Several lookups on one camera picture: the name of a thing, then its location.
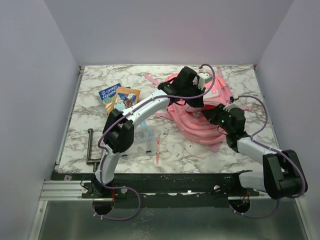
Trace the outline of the pink student backpack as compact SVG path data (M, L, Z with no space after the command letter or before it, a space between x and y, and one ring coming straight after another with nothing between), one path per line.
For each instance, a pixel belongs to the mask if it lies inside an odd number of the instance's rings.
M173 120L182 134L190 141L208 146L213 152L219 149L223 140L234 151L238 150L237 141L242 138L249 138L245 131L245 110L249 107L233 108L229 113L229 124L231 130L224 130L218 125L209 123L201 113L201 110L212 109L219 104L228 105L231 99L236 99L225 80L216 76L214 85L212 81L205 84L210 91L203 96L204 107L194 108L176 103L168 106L165 112L157 112L157 117L165 117Z

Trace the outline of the pink red pen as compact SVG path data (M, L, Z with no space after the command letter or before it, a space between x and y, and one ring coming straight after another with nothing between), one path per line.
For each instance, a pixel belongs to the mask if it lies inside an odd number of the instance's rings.
M160 135L157 136L157 143L156 143L156 164L160 162Z

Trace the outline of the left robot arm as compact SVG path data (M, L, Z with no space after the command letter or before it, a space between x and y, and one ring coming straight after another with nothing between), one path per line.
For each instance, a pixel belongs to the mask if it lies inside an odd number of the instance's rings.
M179 100L185 100L195 108L203 106L205 79L189 67L183 67L173 79L162 82L157 89L141 102L124 110L114 109L105 123L103 134L98 141L102 157L95 177L98 180L93 191L101 198L111 191L109 184L121 153L127 151L134 142L135 128L148 117Z

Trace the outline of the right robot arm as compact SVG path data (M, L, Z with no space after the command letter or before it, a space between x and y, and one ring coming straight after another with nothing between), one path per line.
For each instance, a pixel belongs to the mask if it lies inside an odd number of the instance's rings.
M201 111L206 120L222 128L227 145L237 153L250 157L262 165L262 171L244 171L230 183L230 191L241 196L249 189L267 193L272 199L300 197L308 190L308 183L293 150L268 147L251 138L245 131L245 112L239 107L227 109L219 104Z

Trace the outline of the orange paperback book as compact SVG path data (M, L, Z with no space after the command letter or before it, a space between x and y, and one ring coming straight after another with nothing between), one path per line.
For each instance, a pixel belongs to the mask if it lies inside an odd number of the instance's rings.
M113 108L123 111L134 106L140 97L140 90L118 87L113 99Z

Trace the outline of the clear plastic screw organizer box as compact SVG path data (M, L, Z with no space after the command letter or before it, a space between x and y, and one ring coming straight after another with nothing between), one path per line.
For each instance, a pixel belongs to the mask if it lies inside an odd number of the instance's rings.
M134 158L156 153L158 131L153 126L138 126L134 130L131 147L121 154L125 158Z

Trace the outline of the blue treehouse paperback book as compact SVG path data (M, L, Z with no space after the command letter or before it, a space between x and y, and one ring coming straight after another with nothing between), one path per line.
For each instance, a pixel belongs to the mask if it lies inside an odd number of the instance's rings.
M113 109L113 100L119 87L121 87L121 84L117 83L98 92L107 114Z

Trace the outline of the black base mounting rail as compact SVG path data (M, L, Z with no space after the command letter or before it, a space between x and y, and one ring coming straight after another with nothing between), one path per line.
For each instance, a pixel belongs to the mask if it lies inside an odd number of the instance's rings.
M54 172L51 180L63 189L79 189L78 200L91 201L98 212L141 208L227 208L229 202L248 209L259 195L240 185L237 173L117 173L104 188L93 174Z

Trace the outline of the black metal clamp bracket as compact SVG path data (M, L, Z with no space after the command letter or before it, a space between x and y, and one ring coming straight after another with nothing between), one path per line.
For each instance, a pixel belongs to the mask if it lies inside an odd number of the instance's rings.
M86 164L92 165L93 172L95 172L98 169L98 165L100 163L100 158L91 158L94 130L92 128L89 128L87 130L87 132L88 132L89 136L88 136L88 144L87 144Z

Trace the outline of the aluminium extrusion rail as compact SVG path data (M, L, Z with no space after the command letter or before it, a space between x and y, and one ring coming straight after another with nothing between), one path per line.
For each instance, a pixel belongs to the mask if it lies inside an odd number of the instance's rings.
M78 201L82 199L80 181L49 180L42 185L40 201Z

